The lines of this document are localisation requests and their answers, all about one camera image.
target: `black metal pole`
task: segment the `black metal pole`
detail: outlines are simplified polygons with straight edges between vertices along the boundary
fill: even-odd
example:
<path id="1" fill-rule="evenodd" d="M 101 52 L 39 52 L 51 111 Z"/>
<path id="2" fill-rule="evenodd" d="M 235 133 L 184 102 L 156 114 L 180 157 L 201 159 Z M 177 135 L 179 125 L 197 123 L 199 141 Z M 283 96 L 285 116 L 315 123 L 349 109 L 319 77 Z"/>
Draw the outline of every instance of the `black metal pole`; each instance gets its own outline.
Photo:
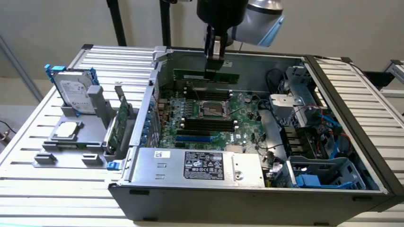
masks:
<path id="1" fill-rule="evenodd" d="M 160 0 L 163 46 L 171 46 L 169 5 L 171 3 Z"/>
<path id="2" fill-rule="evenodd" d="M 119 0 L 107 0 L 107 5 L 111 12 L 113 29 L 119 46 L 127 46 L 125 31 L 120 18 Z"/>

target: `motherboard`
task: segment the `motherboard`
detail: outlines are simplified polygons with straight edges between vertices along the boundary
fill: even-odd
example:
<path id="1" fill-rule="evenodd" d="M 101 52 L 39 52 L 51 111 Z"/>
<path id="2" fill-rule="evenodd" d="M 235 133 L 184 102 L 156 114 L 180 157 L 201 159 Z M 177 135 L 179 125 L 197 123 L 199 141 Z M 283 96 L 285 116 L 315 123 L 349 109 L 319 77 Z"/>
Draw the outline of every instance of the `motherboard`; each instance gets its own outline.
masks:
<path id="1" fill-rule="evenodd" d="M 163 91 L 160 148 L 265 152 L 259 97 L 251 92 Z"/>

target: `white wall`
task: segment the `white wall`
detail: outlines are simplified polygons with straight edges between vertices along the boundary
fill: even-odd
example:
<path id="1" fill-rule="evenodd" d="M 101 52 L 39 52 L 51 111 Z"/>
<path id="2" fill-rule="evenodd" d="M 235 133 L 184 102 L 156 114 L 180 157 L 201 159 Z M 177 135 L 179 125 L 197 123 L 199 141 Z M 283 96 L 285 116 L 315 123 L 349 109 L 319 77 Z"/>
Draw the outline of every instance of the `white wall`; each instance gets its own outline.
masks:
<path id="1" fill-rule="evenodd" d="M 157 0 L 120 0 L 129 45 L 161 45 Z M 403 0 L 283 0 L 285 23 L 269 49 L 244 50 L 348 56 L 365 70 L 404 59 Z M 196 0 L 172 6 L 172 44 L 203 47 Z M 116 45 L 104 0 L 0 0 L 0 33 L 29 75 L 45 63 L 68 65 L 81 45 Z M 0 57 L 0 77 L 16 76 Z"/>

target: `power supply label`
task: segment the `power supply label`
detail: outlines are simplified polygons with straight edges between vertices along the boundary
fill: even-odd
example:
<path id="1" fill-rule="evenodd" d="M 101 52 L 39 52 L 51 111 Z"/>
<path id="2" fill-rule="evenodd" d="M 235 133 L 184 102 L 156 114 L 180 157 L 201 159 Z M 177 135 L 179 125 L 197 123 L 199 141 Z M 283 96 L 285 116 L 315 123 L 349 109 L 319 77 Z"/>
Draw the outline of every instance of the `power supply label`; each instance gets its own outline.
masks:
<path id="1" fill-rule="evenodd" d="M 223 154 L 185 151 L 184 177 L 196 180 L 224 180 Z"/>

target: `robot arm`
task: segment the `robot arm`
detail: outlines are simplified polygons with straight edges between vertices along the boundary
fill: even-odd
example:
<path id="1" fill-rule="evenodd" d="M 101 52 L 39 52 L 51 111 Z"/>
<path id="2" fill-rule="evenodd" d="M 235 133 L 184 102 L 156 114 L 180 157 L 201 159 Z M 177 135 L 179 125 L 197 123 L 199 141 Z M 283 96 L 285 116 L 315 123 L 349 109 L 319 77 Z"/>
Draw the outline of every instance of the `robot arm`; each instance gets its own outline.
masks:
<path id="1" fill-rule="evenodd" d="M 280 0 L 197 0 L 197 16 L 208 24 L 204 54 L 205 78 L 224 63 L 229 39 L 269 46 L 284 21 Z"/>

